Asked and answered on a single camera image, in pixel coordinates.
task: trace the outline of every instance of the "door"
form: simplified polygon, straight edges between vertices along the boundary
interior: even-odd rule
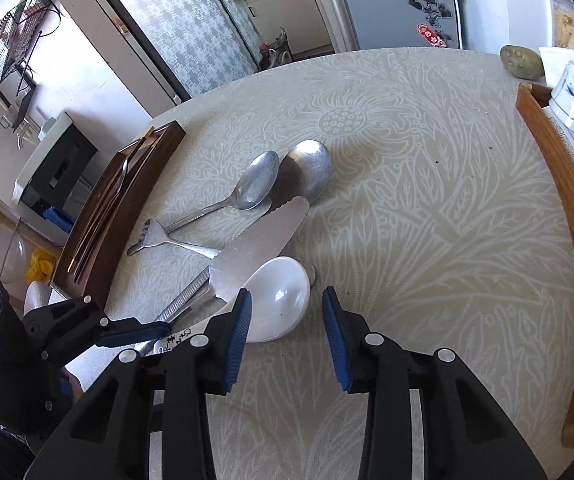
[[[257,71],[223,0],[108,0],[131,34],[182,85],[183,100]]]

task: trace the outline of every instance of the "green object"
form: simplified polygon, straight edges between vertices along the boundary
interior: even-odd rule
[[[525,46],[505,45],[500,49],[500,59],[504,67],[520,79],[538,80],[545,76],[542,59]]]

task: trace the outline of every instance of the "refrigerator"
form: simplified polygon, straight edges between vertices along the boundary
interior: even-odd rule
[[[347,50],[461,48],[458,0],[328,0]]]

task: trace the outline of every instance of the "table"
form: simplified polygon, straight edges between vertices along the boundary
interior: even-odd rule
[[[305,319],[281,340],[247,345],[231,394],[209,397],[219,479],[357,478],[366,397],[334,377],[320,311],[328,285],[403,348],[453,348],[550,477],[570,462],[560,434],[574,384],[574,251],[515,110],[517,86],[497,56],[370,50],[250,76],[154,119],[188,135],[129,244],[146,218],[166,223],[227,196],[264,150],[282,156],[319,139],[334,162],[284,251],[318,270]],[[217,212],[182,238],[222,247],[262,212]],[[152,320],[204,265],[174,247],[125,256],[106,311]],[[117,352],[91,348],[68,368],[87,388]],[[150,467],[160,478],[159,433]]]

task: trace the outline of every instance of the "cabinet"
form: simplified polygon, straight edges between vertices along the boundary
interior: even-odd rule
[[[273,43],[284,28],[292,54],[331,45],[316,0],[246,0],[260,37]]]

